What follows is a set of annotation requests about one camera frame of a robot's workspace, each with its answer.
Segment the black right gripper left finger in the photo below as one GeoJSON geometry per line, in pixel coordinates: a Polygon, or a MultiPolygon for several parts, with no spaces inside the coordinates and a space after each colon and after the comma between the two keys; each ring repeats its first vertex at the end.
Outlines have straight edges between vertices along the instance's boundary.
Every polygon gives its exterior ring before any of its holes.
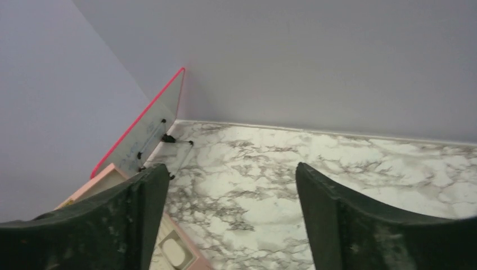
{"type": "Polygon", "coordinates": [[[164,164],[32,220],[1,224],[2,269],[149,269],[168,193],[164,164]]]}

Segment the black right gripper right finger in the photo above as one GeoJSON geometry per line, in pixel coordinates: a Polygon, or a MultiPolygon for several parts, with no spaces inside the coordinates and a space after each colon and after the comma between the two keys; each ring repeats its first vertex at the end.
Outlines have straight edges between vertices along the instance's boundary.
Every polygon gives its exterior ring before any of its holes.
{"type": "Polygon", "coordinates": [[[339,184],[306,163],[296,187],[317,269],[475,269],[476,218],[414,213],[339,184]]]}

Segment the pink jewelry box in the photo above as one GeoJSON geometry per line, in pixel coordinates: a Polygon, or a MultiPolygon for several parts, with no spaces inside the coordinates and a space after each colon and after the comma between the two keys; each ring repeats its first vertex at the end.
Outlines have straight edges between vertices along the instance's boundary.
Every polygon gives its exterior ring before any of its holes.
{"type": "MultiPolygon", "coordinates": [[[[57,208],[84,200],[130,178],[113,163],[96,174],[81,188],[69,196],[57,208]]],[[[183,229],[163,212],[157,233],[150,269],[212,269],[210,262],[202,255],[183,229]]]]}

